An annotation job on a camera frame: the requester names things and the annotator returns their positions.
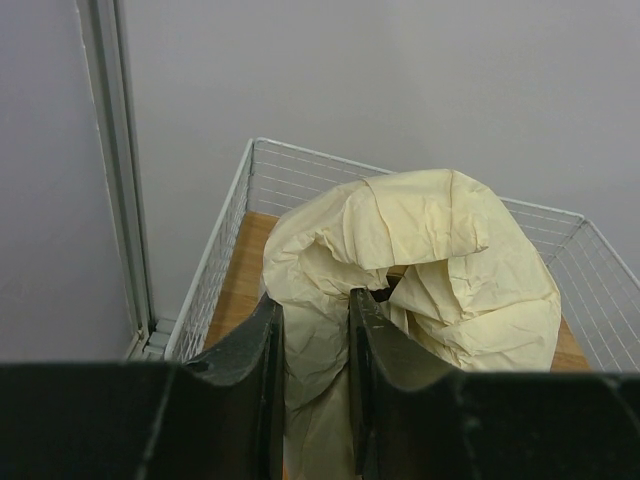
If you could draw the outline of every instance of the gray background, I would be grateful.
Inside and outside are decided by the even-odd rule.
[[[456,168],[591,217],[640,271],[637,0],[124,0],[156,312],[248,138]]]
[[[0,360],[133,338],[74,0],[0,2]]]

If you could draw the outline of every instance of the wooden board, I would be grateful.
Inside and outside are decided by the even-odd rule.
[[[244,218],[218,306],[205,342],[208,348],[244,321],[258,303],[262,252],[269,232],[278,219],[249,212]],[[551,370],[575,372],[589,370],[582,350],[562,320]]]

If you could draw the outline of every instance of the gray wall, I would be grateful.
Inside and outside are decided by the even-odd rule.
[[[0,2],[0,360],[132,339],[74,0]]]
[[[254,136],[579,211],[640,272],[637,0],[125,4],[160,315]]]

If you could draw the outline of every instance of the crumpled paper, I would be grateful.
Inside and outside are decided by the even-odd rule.
[[[340,185],[283,215],[263,281],[284,310],[285,460],[292,480],[353,480],[347,307],[388,286],[390,320],[465,370],[548,370],[560,294],[485,185],[428,170]]]

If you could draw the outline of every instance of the wire mesh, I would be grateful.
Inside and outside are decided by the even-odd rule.
[[[392,173],[269,139],[256,140],[247,156],[203,257],[206,268],[194,279],[195,294],[183,306],[183,332],[165,358],[184,360],[202,348],[247,207],[281,216],[336,185]],[[576,213],[503,202],[554,277],[563,316],[591,367],[640,370],[640,284],[598,229]]]

